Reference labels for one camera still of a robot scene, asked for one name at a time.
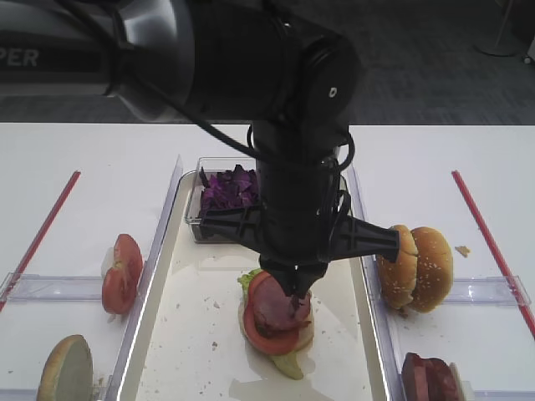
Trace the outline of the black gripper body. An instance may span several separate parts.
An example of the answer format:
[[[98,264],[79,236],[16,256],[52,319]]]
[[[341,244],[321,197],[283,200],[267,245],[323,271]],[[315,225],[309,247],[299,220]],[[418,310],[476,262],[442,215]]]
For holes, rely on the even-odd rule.
[[[208,210],[202,232],[219,235],[284,266],[311,266],[358,256],[395,261],[397,231],[371,225],[350,214],[351,195],[333,171],[292,171],[256,163],[255,204]]]

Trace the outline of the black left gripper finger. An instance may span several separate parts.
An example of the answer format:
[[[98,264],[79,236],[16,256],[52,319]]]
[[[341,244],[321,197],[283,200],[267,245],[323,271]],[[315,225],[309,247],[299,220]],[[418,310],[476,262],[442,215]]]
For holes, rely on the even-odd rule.
[[[267,257],[260,257],[259,264],[263,271],[270,274],[288,297],[297,295],[296,268]]]

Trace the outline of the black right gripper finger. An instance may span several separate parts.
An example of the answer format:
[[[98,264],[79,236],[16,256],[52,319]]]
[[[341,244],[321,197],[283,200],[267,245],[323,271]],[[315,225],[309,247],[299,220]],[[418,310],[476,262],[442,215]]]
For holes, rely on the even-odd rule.
[[[326,263],[299,265],[295,273],[295,295],[305,297],[310,287],[323,278],[327,271]]]

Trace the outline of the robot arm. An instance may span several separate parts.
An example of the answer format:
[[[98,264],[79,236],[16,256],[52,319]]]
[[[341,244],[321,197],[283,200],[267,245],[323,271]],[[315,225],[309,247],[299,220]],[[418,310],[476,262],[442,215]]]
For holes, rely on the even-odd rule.
[[[346,37],[270,2],[1,4],[2,96],[116,96],[257,162],[258,202],[207,211],[200,226],[256,251],[288,295],[332,261],[398,256],[398,233],[352,217],[339,188],[337,151],[355,152],[341,117],[360,75]]]

